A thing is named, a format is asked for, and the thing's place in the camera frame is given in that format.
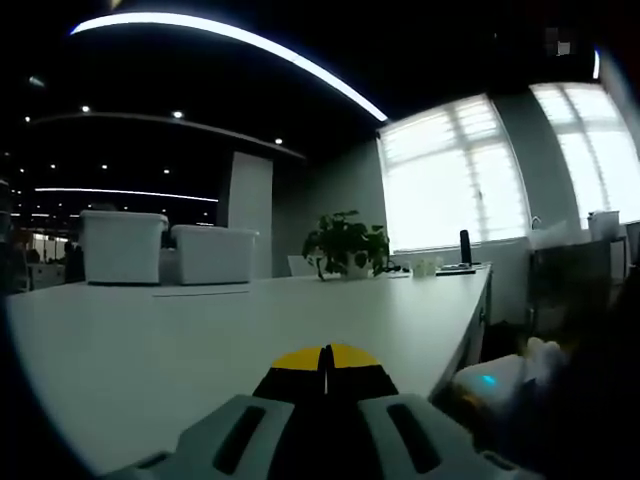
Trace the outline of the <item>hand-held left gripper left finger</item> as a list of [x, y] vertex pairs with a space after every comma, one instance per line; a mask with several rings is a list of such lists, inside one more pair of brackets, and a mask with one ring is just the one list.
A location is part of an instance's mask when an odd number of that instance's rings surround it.
[[325, 349], [287, 353], [251, 395], [238, 394], [180, 434], [174, 452], [159, 452], [106, 479], [266, 479], [295, 408], [325, 392]]

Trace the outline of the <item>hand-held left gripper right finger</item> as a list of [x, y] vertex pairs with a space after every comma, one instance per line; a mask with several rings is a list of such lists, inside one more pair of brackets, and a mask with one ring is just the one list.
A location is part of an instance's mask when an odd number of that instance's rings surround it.
[[375, 455], [383, 479], [539, 479], [491, 451], [428, 399], [401, 394], [368, 352], [326, 346], [326, 387], [355, 409], [356, 431]]

